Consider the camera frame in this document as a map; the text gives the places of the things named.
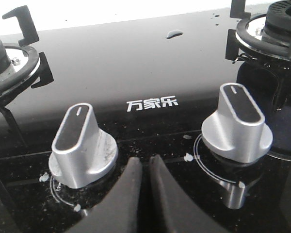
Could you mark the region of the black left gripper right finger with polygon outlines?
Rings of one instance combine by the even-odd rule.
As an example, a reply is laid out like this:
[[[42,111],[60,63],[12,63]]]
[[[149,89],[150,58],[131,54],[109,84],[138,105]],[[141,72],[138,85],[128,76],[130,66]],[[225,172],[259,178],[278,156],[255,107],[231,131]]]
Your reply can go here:
[[[227,233],[184,192],[159,155],[149,162],[156,213],[164,233]]]

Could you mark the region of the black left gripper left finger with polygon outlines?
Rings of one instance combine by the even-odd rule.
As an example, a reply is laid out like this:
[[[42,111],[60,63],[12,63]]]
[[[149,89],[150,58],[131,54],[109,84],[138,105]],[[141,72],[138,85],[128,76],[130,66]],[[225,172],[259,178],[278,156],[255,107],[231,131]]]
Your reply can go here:
[[[142,164],[131,157],[106,197],[68,233],[135,233],[142,181]]]

